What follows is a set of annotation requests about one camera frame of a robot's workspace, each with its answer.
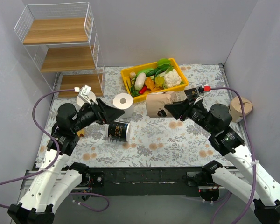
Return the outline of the brown paper roll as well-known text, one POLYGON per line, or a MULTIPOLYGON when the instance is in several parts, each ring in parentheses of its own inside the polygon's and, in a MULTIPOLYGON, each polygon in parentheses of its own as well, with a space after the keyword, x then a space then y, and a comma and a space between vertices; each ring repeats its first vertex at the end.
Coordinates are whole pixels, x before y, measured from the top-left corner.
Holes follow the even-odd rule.
POLYGON ((146 97, 147 115, 151 118, 171 118, 172 114, 165 109, 166 104, 186 99, 184 91, 167 91, 148 94, 146 97))
MULTIPOLYGON (((246 98, 241 98, 244 108, 245 116, 248 115, 252 109, 253 104, 246 98)), ((228 105, 229 114, 232 116, 232 122, 238 123, 243 119, 243 114, 241 110, 241 103, 238 97, 235 97, 228 105)))

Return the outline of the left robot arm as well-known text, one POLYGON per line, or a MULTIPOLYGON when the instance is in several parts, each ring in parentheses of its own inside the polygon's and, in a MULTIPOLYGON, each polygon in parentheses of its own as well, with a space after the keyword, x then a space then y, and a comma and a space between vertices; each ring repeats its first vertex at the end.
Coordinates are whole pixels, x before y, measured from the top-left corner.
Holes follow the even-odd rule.
POLYGON ((23 198, 17 204, 11 204, 7 211, 12 220, 17 224, 53 223, 63 200, 76 186, 84 187, 90 181, 89 167, 77 162, 60 181, 57 180, 79 142, 77 132, 92 123, 110 124, 124 113, 99 98, 84 103, 79 110, 71 103, 61 105, 39 171, 23 198))

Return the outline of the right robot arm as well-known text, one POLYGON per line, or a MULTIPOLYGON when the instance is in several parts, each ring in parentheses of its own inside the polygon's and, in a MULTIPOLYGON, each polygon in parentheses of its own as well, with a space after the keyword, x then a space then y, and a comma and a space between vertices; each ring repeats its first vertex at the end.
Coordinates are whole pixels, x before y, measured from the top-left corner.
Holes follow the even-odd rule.
POLYGON ((232 120, 228 108, 214 104, 206 110, 202 101, 186 99, 165 105, 175 119, 189 118, 210 133, 209 142, 226 160, 244 176, 244 180, 229 172, 222 164, 211 161, 202 167, 202 181, 206 185, 218 184, 247 203, 263 224, 280 224, 280 184, 252 159, 244 140, 230 127, 232 120))

